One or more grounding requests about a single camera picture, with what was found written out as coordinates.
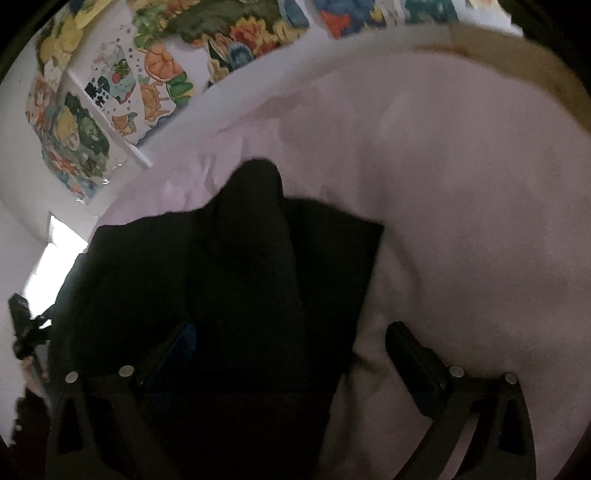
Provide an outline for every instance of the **metal pin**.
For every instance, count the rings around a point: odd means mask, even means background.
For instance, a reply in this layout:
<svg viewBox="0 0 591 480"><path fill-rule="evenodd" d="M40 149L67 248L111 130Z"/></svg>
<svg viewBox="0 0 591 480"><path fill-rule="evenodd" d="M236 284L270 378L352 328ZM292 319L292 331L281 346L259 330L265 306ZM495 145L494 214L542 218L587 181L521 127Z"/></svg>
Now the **metal pin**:
<svg viewBox="0 0 591 480"><path fill-rule="evenodd" d="M515 385L517 383L517 375L512 373L505 374L505 381L511 385Z"/></svg>
<svg viewBox="0 0 591 480"><path fill-rule="evenodd" d="M74 383L76 380L78 380L77 372L70 372L66 375L66 383Z"/></svg>
<svg viewBox="0 0 591 480"><path fill-rule="evenodd" d="M124 365L119 369L119 376L120 377L131 377L134 374L134 367L131 365Z"/></svg>
<svg viewBox="0 0 591 480"><path fill-rule="evenodd" d="M451 375L453 377L456 377L456 378L461 378L466 374L466 371L462 367L460 367L459 365L452 365L449 368L449 372L451 373Z"/></svg>

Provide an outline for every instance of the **black cloth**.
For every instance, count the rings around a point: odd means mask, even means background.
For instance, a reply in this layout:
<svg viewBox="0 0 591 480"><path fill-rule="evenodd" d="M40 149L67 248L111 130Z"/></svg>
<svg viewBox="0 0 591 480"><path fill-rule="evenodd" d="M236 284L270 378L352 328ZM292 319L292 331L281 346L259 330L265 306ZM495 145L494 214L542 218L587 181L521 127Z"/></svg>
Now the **black cloth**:
<svg viewBox="0 0 591 480"><path fill-rule="evenodd" d="M52 393L72 370L94 377L138 365L189 321L189 373L168 413L153 416L170 455L190 464L179 470L309 476L381 233L286 199L266 160L243 164L199 210L101 226L52 307Z"/></svg>

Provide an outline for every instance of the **black garment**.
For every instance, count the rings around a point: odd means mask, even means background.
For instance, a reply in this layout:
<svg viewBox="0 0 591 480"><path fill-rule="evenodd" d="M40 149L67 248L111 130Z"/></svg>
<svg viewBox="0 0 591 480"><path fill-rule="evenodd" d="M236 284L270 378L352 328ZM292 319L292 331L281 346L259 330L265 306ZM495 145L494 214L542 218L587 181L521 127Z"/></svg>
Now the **black garment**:
<svg viewBox="0 0 591 480"><path fill-rule="evenodd" d="M171 410L153 416L171 456L193 461L179 469L203 479L309 476L381 232L285 199L264 160L243 164L202 209L100 227L52 308L53 393L71 370L94 377L138 365L188 320L190 368Z"/></svg>

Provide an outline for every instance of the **black clamp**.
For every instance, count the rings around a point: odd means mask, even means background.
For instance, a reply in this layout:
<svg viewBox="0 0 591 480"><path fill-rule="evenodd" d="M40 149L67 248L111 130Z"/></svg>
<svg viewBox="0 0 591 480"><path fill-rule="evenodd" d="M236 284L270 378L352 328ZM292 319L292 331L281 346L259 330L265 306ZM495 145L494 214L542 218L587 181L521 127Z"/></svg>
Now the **black clamp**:
<svg viewBox="0 0 591 480"><path fill-rule="evenodd" d="M476 431L454 480L535 480L534 438L519 380L470 377L423 347L403 322L388 326L386 350L419 411L433 424L395 480L437 480L471 413Z"/></svg>

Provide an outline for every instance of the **wrinkled pink fabric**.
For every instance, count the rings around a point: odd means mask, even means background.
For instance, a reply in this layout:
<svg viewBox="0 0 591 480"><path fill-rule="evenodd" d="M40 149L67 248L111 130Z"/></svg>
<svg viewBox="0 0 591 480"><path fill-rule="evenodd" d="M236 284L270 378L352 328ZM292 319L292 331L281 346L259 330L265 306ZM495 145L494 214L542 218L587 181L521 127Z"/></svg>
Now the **wrinkled pink fabric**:
<svg viewBox="0 0 591 480"><path fill-rule="evenodd" d="M385 225L321 477L391 480L425 434L384 347L405 320L447 364L519 376L538 478L554 478L591 420L591 138L562 106L463 59L396 54L275 96L205 141L167 135L170 157L101 224L201 207L241 161L267 157L287 195Z"/></svg>

